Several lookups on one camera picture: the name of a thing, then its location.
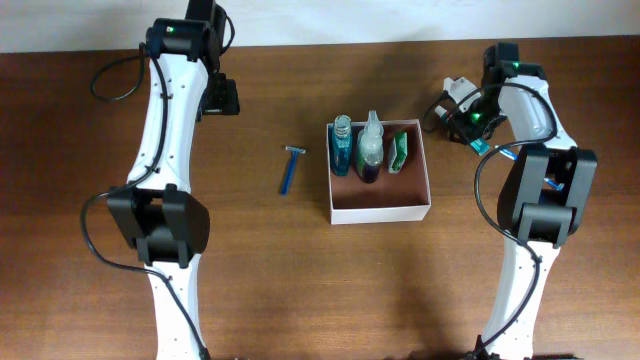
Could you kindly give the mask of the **green Colgate toothpaste tube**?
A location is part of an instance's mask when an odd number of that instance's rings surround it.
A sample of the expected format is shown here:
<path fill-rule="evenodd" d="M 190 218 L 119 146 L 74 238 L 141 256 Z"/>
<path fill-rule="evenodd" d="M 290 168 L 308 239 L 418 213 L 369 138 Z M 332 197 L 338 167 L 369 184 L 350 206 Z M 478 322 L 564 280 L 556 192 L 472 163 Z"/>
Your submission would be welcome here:
<path fill-rule="evenodd" d="M 438 105 L 435 108 L 435 113 L 439 116 L 440 120 L 444 123 L 447 124 L 446 121 L 446 115 L 447 115 L 447 110 Z M 489 150 L 490 150 L 490 146 L 489 144 L 482 138 L 478 138 L 472 142 L 469 142 L 468 145 L 479 155 L 479 156 L 483 156 L 484 154 L 486 154 Z"/>

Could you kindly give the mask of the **green Dettol soap box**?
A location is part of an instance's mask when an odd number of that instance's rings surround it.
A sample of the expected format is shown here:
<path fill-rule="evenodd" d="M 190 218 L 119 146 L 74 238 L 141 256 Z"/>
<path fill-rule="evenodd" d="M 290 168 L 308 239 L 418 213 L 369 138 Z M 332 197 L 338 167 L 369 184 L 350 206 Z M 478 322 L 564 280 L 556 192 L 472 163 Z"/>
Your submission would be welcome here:
<path fill-rule="evenodd" d="M 388 153 L 388 172 L 398 174 L 408 156 L 408 134 L 406 131 L 396 132 L 392 138 Z"/>

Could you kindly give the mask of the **blue disposable razor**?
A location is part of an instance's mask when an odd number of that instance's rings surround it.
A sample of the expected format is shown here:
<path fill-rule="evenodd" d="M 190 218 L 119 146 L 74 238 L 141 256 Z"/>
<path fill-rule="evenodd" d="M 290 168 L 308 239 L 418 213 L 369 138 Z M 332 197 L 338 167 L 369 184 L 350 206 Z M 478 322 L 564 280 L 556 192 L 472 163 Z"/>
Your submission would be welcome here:
<path fill-rule="evenodd" d="M 294 147 L 294 146 L 290 146 L 290 145 L 286 145 L 284 147 L 284 149 L 286 151 L 288 151 L 290 153 L 290 159 L 289 162 L 287 164 L 285 173 L 284 173 L 284 177 L 283 177 L 283 181 L 282 181 L 282 185 L 279 191 L 279 194 L 282 196 L 285 196 L 289 193 L 293 178 L 294 178 L 294 174 L 295 174 L 295 169 L 297 166 L 297 161 L 298 161 L 298 157 L 300 155 L 304 155 L 306 153 L 306 150 L 303 148 L 299 148 L 299 147 Z"/>

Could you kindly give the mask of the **blue white toothbrush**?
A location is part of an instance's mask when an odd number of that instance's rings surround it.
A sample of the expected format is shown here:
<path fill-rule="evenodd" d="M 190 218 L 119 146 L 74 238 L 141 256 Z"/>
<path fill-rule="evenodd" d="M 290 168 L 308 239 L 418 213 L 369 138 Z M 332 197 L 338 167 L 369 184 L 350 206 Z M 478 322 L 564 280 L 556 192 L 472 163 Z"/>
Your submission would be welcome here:
<path fill-rule="evenodd" d="M 499 153 L 514 161 L 513 168 L 504 184 L 504 189 L 508 193 L 517 195 L 522 189 L 531 192 L 534 187 L 541 190 L 544 183 L 551 190 L 561 191 L 564 189 L 563 183 L 553 180 L 550 175 L 545 174 L 550 153 L 543 145 L 523 145 L 518 154 L 508 149 L 501 149 Z"/>

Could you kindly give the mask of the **purple foaming soap pump bottle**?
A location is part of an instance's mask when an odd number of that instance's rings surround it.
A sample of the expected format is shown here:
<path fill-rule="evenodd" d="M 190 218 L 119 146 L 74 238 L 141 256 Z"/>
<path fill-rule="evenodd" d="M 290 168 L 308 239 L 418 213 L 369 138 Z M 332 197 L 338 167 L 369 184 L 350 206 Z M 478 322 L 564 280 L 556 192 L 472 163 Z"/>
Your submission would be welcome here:
<path fill-rule="evenodd" d="M 370 110 L 368 121 L 358 134 L 355 155 L 355 170 L 364 183 L 372 184 L 378 178 L 384 158 L 383 135 L 377 112 Z"/>

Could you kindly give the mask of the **teal Listerine mouthwash bottle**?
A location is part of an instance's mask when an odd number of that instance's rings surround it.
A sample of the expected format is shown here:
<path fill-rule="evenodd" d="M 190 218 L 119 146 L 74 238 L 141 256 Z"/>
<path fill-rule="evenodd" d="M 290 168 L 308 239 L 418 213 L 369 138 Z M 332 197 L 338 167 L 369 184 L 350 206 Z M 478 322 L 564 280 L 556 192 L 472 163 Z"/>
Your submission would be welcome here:
<path fill-rule="evenodd" d="M 337 176 L 346 176 L 349 171 L 352 152 L 351 118 L 339 115 L 332 127 L 331 167 Z"/>

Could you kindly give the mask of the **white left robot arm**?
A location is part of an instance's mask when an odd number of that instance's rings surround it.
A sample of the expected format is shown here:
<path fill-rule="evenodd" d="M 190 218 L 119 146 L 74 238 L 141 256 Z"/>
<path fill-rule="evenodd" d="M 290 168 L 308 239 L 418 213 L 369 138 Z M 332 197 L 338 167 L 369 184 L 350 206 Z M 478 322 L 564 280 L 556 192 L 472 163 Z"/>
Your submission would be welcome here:
<path fill-rule="evenodd" d="M 207 359 L 197 290 L 210 234 L 207 208 L 194 198 L 190 160 L 195 126 L 207 115 L 240 112 L 237 86 L 220 70 L 234 25 L 214 0 L 191 0 L 182 19 L 158 18 L 141 45 L 151 88 L 143 135 L 126 183 L 107 207 L 134 271 L 150 281 L 160 359 Z"/>

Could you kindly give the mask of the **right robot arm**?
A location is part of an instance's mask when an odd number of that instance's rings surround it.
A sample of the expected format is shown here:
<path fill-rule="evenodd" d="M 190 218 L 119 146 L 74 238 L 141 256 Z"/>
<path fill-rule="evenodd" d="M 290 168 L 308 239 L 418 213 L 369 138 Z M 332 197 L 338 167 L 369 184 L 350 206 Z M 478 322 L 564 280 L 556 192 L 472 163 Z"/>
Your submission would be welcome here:
<path fill-rule="evenodd" d="M 515 43 L 484 52 L 483 78 L 475 86 L 447 79 L 454 106 L 442 116 L 450 138 L 470 145 L 503 120 L 514 140 L 487 153 L 519 151 L 497 202 L 485 219 L 504 237 L 504 260 L 490 318 L 469 359 L 530 359 L 545 282 L 562 246 L 580 226 L 598 160 L 566 133 L 538 64 L 523 63 Z"/>

